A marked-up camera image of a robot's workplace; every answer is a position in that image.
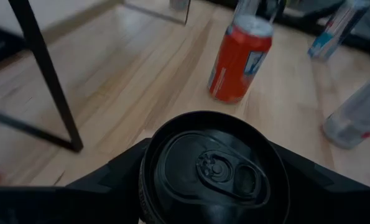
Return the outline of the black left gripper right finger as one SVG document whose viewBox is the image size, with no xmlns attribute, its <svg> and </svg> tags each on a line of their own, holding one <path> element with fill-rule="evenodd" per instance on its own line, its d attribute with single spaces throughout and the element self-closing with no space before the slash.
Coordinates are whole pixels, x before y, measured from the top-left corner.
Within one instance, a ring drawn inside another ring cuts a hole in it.
<svg viewBox="0 0 370 224">
<path fill-rule="evenodd" d="M 370 187 L 276 143 L 290 184 L 287 223 L 370 223 Z"/>
</svg>

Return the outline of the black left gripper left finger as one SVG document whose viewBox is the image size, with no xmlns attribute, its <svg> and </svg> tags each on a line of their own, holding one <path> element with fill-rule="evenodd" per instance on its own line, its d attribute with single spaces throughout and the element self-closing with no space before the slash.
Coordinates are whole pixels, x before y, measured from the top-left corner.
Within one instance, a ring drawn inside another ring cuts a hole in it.
<svg viewBox="0 0 370 224">
<path fill-rule="evenodd" d="M 0 187 L 0 223 L 138 223 L 145 138 L 64 187 Z"/>
</svg>

